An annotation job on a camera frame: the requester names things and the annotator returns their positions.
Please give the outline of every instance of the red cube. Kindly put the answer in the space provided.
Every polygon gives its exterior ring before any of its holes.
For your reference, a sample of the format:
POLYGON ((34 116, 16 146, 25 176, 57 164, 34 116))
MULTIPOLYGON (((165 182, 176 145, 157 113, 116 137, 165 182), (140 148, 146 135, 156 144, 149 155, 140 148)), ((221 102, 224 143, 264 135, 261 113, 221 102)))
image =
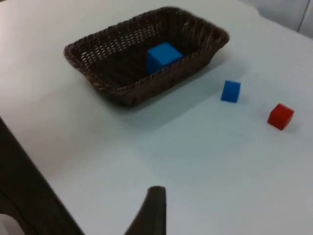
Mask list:
POLYGON ((269 115, 268 124, 282 131, 290 122, 293 113, 294 110, 285 105, 277 104, 269 115))

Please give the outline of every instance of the toy block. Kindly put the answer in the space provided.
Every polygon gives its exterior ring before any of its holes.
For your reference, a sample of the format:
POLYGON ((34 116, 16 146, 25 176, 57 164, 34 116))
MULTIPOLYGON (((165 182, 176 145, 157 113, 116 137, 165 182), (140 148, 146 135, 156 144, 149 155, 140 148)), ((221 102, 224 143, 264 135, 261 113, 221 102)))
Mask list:
POLYGON ((162 70, 164 67, 180 60, 183 55, 169 43, 162 43, 147 52, 146 69, 148 74, 162 70))
POLYGON ((241 84, 239 82, 225 81, 221 100, 237 103, 240 85, 241 84))
POLYGON ((294 110, 286 107, 285 105, 277 104, 269 115, 268 124, 282 131, 290 122, 293 113, 294 110))

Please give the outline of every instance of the wicker basket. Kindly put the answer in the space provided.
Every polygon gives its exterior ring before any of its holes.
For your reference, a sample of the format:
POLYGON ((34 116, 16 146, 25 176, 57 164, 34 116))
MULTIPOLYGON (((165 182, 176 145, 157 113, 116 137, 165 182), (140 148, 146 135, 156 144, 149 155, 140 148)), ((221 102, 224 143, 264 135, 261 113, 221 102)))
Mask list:
POLYGON ((132 107, 201 70, 228 41, 229 35, 213 24, 163 7, 82 38, 66 46, 64 55, 97 90, 132 107), (162 42, 184 57, 148 75, 146 53, 162 42))

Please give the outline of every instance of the basket rim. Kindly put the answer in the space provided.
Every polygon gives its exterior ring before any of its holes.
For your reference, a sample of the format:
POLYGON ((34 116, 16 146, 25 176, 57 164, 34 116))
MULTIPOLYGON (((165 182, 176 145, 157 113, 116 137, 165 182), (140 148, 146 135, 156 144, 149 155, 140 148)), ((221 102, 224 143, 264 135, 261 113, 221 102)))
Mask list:
MULTIPOLYGON (((154 9, 154 10, 149 10, 147 12, 144 12, 144 13, 141 13, 137 16, 133 16, 131 17, 130 19, 128 20, 125 20, 125 21, 122 21, 122 22, 119 22, 115 25, 111 25, 103 30, 100 30, 98 32, 95 32, 95 33, 92 33, 88 36, 85 36, 69 45, 67 45, 65 48, 64 48, 64 56, 66 57, 66 59, 69 61, 69 63, 75 67, 77 70, 79 70, 90 82, 93 83, 93 85, 97 86, 97 88, 101 91, 106 91, 108 93, 112 93, 112 94, 115 94, 115 93, 124 93, 126 94, 127 92, 130 92, 132 91, 134 88, 138 88, 140 86, 142 86, 143 84, 145 83, 149 83, 151 82, 152 80, 154 80, 156 77, 159 77, 159 76, 163 76, 165 73, 175 69, 176 67, 179 67, 182 63, 186 63, 187 61, 191 60, 193 57, 197 57, 197 56, 201 56, 203 54, 206 54, 208 53, 209 51, 211 51, 213 47, 209 47, 209 48, 204 48, 204 47, 201 47, 199 48, 198 50, 192 52, 191 54, 187 55, 187 56, 184 56, 181 60, 171 64, 170 66, 167 66, 165 68, 163 68, 161 71, 158 71, 158 72, 155 72, 153 74, 149 74, 145 77, 143 77, 142 79, 132 83, 132 84, 129 84, 129 85, 126 85, 126 86, 121 86, 121 87, 118 87, 118 88, 115 88, 115 87, 112 87, 110 85, 108 85, 107 83, 105 83, 102 79, 99 78, 99 76, 94 73, 91 69, 89 69, 87 66, 85 66, 81 59, 80 58, 77 58, 77 56, 75 56, 73 54, 73 51, 76 47, 79 47, 81 45, 83 45, 86 41, 92 41, 94 39, 96 39, 97 37, 99 37, 100 35, 103 35, 105 33, 109 33, 111 30, 115 29, 116 27, 120 26, 121 24, 124 24, 124 23, 130 23, 132 21, 135 21, 137 18, 139 17, 143 17, 145 15, 148 15, 148 14, 155 14, 155 13, 158 13, 158 12, 162 12, 164 10, 170 10, 170 11, 179 11, 183 14, 186 14, 186 15, 189 15, 190 17, 192 18, 196 18, 197 20, 201 20, 203 21, 205 24, 208 24, 210 27, 212 27, 213 29, 215 30, 218 30, 222 36, 220 37, 221 40, 217 40, 217 41, 213 41, 212 42, 212 45, 218 45, 216 48, 215 48, 215 51, 218 51, 219 49, 221 49, 230 39, 229 37, 229 34, 222 28, 216 26, 215 24, 199 17, 199 16, 196 16, 194 15, 193 13, 187 11, 187 10, 184 10, 182 8, 179 8, 179 7, 176 7, 176 6, 164 6, 164 7, 160 7, 160 8, 157 8, 157 9, 154 9)), ((213 33, 213 30, 211 30, 210 32, 210 35, 209 37, 211 37, 213 33)))

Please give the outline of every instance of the blue cube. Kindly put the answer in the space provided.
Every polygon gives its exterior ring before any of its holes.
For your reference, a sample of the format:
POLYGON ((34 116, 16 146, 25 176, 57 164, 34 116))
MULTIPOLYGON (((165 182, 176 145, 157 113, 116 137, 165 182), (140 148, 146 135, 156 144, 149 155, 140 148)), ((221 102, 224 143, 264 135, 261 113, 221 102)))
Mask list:
POLYGON ((180 60, 182 57, 183 55, 169 43, 162 43, 151 48, 147 53, 147 73, 152 74, 160 71, 165 66, 180 60))
POLYGON ((240 91, 239 82, 225 81, 221 100, 237 103, 239 91, 240 91))

